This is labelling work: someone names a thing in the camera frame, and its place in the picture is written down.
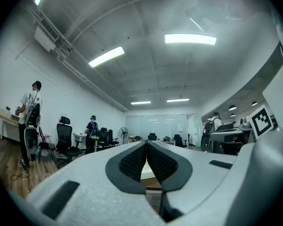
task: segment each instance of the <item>man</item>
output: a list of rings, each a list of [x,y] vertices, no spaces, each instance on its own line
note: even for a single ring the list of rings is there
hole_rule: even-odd
[[[20,115],[19,119],[19,137],[20,137],[20,144],[21,144],[21,153],[22,153],[22,161],[21,165],[26,170],[27,168],[30,168],[29,166],[29,160],[27,157],[27,151],[25,146],[25,138],[24,138],[24,131],[26,129],[25,126],[25,118],[29,110],[33,109],[36,104],[40,104],[40,109],[42,107],[42,97],[40,94],[41,90],[41,82],[36,81],[33,84],[33,90],[26,92],[23,97],[21,98],[22,107],[20,110],[17,111],[17,115],[22,113]],[[36,155],[31,154],[32,161],[35,161]]]
[[[95,120],[96,120],[95,115],[93,115],[90,118],[90,120],[91,120],[91,122],[88,123],[88,125],[86,126],[87,129],[85,130],[85,133],[87,133],[85,155],[94,152],[94,141],[90,140],[89,135],[92,133],[92,130],[94,128],[98,128],[98,124],[95,122]]]
[[[213,118],[210,119],[210,121],[214,121],[215,131],[217,130],[217,128],[218,128],[219,126],[221,126],[220,115],[219,115],[218,112],[214,112],[214,113],[213,113]]]

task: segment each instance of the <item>black rubber pad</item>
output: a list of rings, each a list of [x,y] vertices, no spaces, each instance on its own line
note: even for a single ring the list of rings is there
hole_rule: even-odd
[[[79,183],[73,181],[67,181],[64,183],[46,203],[42,213],[55,220],[66,206],[69,199],[75,193],[79,185]]]
[[[231,169],[232,167],[231,163],[227,163],[223,161],[216,161],[216,160],[210,161],[209,164],[212,164],[214,166],[221,167],[221,168],[226,168],[226,169]]]

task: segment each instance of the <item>standing fan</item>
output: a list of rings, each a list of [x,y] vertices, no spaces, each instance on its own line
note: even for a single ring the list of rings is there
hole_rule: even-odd
[[[124,144],[124,139],[128,135],[128,129],[126,127],[121,127],[118,131],[118,136],[123,139],[123,144]]]

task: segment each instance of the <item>white ceiling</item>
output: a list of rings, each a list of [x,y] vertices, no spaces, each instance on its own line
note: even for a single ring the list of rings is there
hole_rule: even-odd
[[[251,104],[253,101],[258,103],[265,101],[262,92],[276,75],[282,64],[283,57],[279,44],[259,72],[242,89],[240,89],[231,98],[216,108],[214,112],[219,112],[221,119],[224,121],[231,119],[232,113],[239,115],[249,110],[252,107]],[[228,109],[230,105],[237,106],[237,109],[234,111],[229,111]],[[202,122],[207,122],[209,116],[212,116],[212,114],[213,113],[208,113],[207,115],[203,116]]]
[[[210,30],[202,32],[184,13],[195,4],[196,0],[42,0],[40,8],[86,61],[122,46],[124,55],[94,68],[100,76],[88,65],[75,65],[75,60],[72,64],[125,107],[153,109],[174,106],[166,100],[180,97],[190,98],[184,106],[200,105],[256,49],[252,45],[266,14],[228,24],[207,20]],[[165,44],[164,35],[170,33],[210,35],[217,41],[214,46]],[[129,104],[148,100],[150,105]]]

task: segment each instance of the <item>floor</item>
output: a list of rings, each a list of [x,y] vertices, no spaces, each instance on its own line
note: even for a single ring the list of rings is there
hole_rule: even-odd
[[[27,177],[29,174],[19,163],[21,159],[21,150],[18,143],[0,139],[0,178],[7,190],[25,198],[35,186],[58,169],[49,156],[42,157],[40,163],[37,161],[30,162],[30,176]]]

